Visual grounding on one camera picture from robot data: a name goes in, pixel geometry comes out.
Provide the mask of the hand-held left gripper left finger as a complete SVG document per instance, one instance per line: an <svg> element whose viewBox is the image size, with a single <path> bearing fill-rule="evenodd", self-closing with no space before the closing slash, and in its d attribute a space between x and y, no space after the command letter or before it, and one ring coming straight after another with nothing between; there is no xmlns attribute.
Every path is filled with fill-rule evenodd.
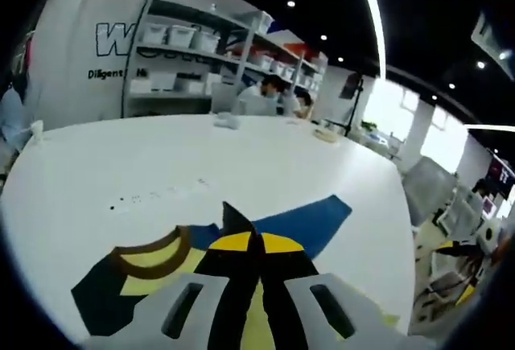
<svg viewBox="0 0 515 350"><path fill-rule="evenodd" d="M88 349L239 349L259 279L262 239L236 233L215 241L194 272L147 296L132 321Z"/></svg>

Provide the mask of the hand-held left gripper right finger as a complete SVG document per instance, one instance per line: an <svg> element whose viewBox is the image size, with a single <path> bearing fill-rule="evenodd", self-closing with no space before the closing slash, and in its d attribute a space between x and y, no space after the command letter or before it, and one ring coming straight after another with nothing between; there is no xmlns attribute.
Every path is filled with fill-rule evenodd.
<svg viewBox="0 0 515 350"><path fill-rule="evenodd" d="M381 308L334 274L320 274L303 247L262 233L263 303L277 349L433 349L388 324Z"/></svg>

